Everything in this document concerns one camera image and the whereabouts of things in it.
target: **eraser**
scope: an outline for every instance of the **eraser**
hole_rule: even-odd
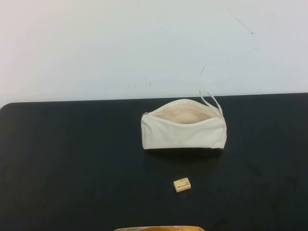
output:
[[[189,183],[188,178],[176,180],[173,182],[173,185],[177,193],[186,189],[190,189],[192,187],[191,184]]]

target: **zipper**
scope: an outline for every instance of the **zipper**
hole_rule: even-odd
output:
[[[173,121],[170,121],[170,120],[166,120],[166,119],[162,119],[162,118],[159,118],[159,117],[156,117],[154,115],[150,115],[149,113],[145,112],[143,113],[143,115],[145,116],[149,116],[155,120],[158,120],[158,121],[162,121],[164,123],[167,123],[167,124],[172,124],[172,125],[177,125],[177,126],[182,126],[182,127],[193,127],[193,126],[198,126],[200,124],[205,124],[209,121],[212,121],[214,119],[221,119],[220,117],[213,117],[213,118],[210,118],[210,119],[206,119],[206,120],[203,120],[203,121],[200,121],[198,123],[194,123],[194,124],[179,124],[179,123],[176,123],[176,122],[173,122]]]

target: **table surface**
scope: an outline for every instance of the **table surface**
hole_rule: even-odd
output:
[[[141,114],[172,100],[3,107],[0,230],[308,230],[308,94],[217,97],[223,151],[144,151]]]

